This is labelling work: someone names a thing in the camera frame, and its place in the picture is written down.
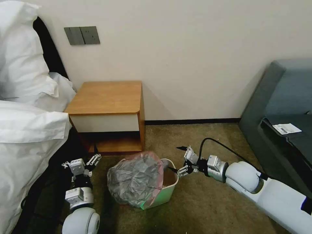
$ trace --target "white pillow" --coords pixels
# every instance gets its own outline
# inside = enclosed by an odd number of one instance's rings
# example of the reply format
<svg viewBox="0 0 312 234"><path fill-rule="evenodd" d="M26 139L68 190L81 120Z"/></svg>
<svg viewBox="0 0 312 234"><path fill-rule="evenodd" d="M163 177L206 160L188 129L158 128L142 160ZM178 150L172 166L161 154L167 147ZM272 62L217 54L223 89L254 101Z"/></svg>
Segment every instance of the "white pillow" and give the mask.
<svg viewBox="0 0 312 234"><path fill-rule="evenodd" d="M22 200L69 129L67 113L0 101L0 233L13 230Z"/></svg>
<svg viewBox="0 0 312 234"><path fill-rule="evenodd" d="M49 75L40 39L33 29L36 5L0 2L0 95L3 98L44 92L57 97L58 86Z"/></svg>
<svg viewBox="0 0 312 234"><path fill-rule="evenodd" d="M6 98L6 100L25 103L47 111L63 112L76 95L76 92L73 89L72 82L64 76L56 72L50 72L49 75L58 84L58 97L52 97L45 93L39 93L32 96Z"/></svg>

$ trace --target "beige carpet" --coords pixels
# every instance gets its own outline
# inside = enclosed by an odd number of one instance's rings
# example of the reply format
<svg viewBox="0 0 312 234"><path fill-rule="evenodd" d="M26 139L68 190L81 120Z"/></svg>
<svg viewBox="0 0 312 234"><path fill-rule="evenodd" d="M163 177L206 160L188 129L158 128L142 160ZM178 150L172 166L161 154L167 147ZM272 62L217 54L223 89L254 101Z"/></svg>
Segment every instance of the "beige carpet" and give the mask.
<svg viewBox="0 0 312 234"><path fill-rule="evenodd" d="M220 140L259 167L243 134L233 123L146 126L146 150L171 159L180 168L184 152L176 147L191 145L198 153L204 137ZM238 161L218 144L206 142L202 156L210 154L229 163ZM106 172L120 159L120 156L104 157L93 172L94 208L101 215L98 233L288 233L247 198L203 174L180 178L171 200L164 205L142 212L118 205L107 190Z"/></svg>

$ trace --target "label sticker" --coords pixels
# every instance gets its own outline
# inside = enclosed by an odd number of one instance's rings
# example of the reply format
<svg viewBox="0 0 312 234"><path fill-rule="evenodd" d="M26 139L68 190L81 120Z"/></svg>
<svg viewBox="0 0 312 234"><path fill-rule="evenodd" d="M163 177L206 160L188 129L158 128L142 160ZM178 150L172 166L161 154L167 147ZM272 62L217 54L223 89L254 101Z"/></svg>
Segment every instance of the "label sticker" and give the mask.
<svg viewBox="0 0 312 234"><path fill-rule="evenodd" d="M275 128L282 135L289 134L289 133L302 132L299 128L297 128L296 126L290 123L276 124L276 125L273 125L273 128Z"/></svg>

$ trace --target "gray switch panel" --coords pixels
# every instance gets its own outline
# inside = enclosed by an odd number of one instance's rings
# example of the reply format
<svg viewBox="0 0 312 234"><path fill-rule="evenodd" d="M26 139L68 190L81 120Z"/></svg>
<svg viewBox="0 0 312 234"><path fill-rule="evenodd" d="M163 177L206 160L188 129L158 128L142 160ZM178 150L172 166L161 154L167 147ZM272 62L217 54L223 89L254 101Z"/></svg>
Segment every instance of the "gray switch panel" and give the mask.
<svg viewBox="0 0 312 234"><path fill-rule="evenodd" d="M82 36L84 38L84 42L86 45L88 44L100 44L100 40L98 38L98 31L96 26L92 27L80 27Z"/></svg>
<svg viewBox="0 0 312 234"><path fill-rule="evenodd" d="M84 45L85 41L82 37L80 27L64 28L68 41L71 45Z"/></svg>

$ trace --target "wooden nightstand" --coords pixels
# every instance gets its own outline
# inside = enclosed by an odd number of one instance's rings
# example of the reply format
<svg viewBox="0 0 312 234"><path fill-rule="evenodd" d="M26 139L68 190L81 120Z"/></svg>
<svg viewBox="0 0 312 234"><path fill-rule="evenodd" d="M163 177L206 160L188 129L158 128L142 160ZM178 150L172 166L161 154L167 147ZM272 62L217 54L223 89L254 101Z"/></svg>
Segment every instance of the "wooden nightstand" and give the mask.
<svg viewBox="0 0 312 234"><path fill-rule="evenodd" d="M141 81L85 82L65 110L94 152L130 153L144 149Z"/></svg>

